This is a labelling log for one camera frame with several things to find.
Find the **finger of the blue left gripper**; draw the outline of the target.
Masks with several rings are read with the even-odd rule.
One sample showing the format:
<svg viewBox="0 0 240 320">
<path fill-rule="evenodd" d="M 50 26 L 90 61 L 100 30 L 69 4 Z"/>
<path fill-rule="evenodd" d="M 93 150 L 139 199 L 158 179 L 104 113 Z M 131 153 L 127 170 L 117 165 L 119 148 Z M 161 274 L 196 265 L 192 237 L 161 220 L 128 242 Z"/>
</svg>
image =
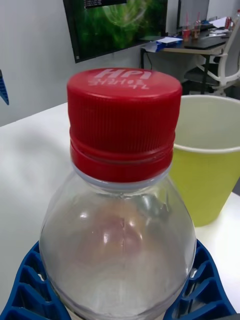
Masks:
<svg viewBox="0 0 240 320">
<path fill-rule="evenodd" d="M 3 73 L 1 70 L 0 70 L 0 97 L 3 99 L 3 101 L 7 105 L 9 105 L 8 92 L 7 92 L 5 82 L 4 82 Z"/>
</svg>

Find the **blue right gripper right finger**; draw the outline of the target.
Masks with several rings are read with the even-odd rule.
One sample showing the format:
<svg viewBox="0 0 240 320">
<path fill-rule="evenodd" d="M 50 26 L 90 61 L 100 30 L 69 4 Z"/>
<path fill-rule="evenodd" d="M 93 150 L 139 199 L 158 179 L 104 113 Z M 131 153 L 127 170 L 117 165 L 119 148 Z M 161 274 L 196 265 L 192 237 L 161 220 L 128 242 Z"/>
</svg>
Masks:
<svg viewBox="0 0 240 320">
<path fill-rule="evenodd" d="M 209 251 L 196 242 L 196 253 L 188 280 L 164 320 L 230 319 L 237 312 L 223 288 L 218 269 Z"/>
</svg>

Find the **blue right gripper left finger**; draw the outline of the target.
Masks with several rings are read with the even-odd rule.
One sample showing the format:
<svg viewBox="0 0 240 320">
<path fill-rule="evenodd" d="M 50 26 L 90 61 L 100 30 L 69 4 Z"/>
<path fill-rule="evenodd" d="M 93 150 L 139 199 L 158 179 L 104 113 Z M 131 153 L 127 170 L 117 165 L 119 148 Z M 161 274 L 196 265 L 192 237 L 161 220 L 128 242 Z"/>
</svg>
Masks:
<svg viewBox="0 0 240 320">
<path fill-rule="evenodd" d="M 53 291 L 36 243 L 22 260 L 2 320 L 70 320 L 71 317 Z"/>
</svg>

